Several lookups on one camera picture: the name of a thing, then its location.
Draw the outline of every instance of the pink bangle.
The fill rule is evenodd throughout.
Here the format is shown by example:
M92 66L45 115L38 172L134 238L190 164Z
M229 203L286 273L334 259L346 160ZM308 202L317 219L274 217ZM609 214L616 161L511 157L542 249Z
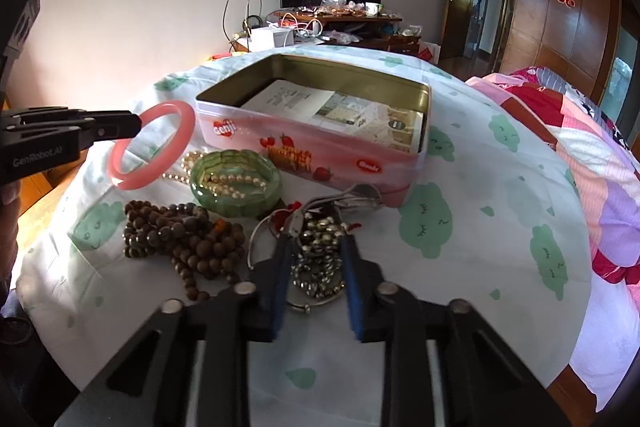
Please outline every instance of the pink bangle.
M178 131L162 151L140 169L135 169L127 174L123 174L120 171L122 156L129 146L131 139L116 141L107 162L107 174L117 188L121 190L135 190L136 188L147 186L169 170L171 166L178 161L184 150L187 149L196 125L196 115L193 107L186 102L171 100L147 109L140 115L142 127L168 114L180 115Z

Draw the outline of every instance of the booklet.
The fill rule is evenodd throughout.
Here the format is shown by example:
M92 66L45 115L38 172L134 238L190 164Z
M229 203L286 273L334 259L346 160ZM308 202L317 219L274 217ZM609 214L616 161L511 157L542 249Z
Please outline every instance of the booklet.
M315 125L408 153L420 148L422 113L337 91L274 80L243 109Z

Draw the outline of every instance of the person's hand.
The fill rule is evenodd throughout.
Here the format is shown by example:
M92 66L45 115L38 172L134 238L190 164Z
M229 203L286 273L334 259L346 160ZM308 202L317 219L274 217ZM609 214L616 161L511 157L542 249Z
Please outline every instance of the person's hand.
M18 215L20 214L20 182L0 187L0 280L8 279L18 255Z

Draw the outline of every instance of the white cup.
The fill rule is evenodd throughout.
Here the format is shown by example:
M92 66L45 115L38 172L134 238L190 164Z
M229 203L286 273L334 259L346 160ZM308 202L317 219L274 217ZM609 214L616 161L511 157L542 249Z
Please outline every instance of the white cup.
M380 11L380 4L378 4L377 2L366 2L364 3L364 9L367 15L375 17Z

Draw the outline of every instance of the white tablecloth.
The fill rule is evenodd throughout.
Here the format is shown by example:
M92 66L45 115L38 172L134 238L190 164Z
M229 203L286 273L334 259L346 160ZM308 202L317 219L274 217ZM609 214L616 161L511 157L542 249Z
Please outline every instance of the white tablecloth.
M281 52L348 62L433 87L430 153L412 199L402 209L383 208L359 219L360 251L380 263L388 280L419 298L471 301L540 382L550 384L569 362L590 295L587 229L565 163L484 95L415 57L313 46L171 74L150 86L132 110L171 99L193 104L222 78ZM175 123L165 117L148 126L126 163L151 158ZM204 146L197 129L190 147ZM47 233L28 251L17 283L42 341L80 389L159 303L184 295L166 258L124 257L122 208L130 199L192 201L190 190L158 180L120 191L105 172L111 147L92 147ZM283 176L286 202L332 192ZM420 235L425 228L428 234ZM267 234L258 253L268 255L272 247ZM215 291L222 284L201 286ZM383 346L354 340L344 298L309 316L287 312L276 343L250 348L252 420L258 426L375 424L382 372Z

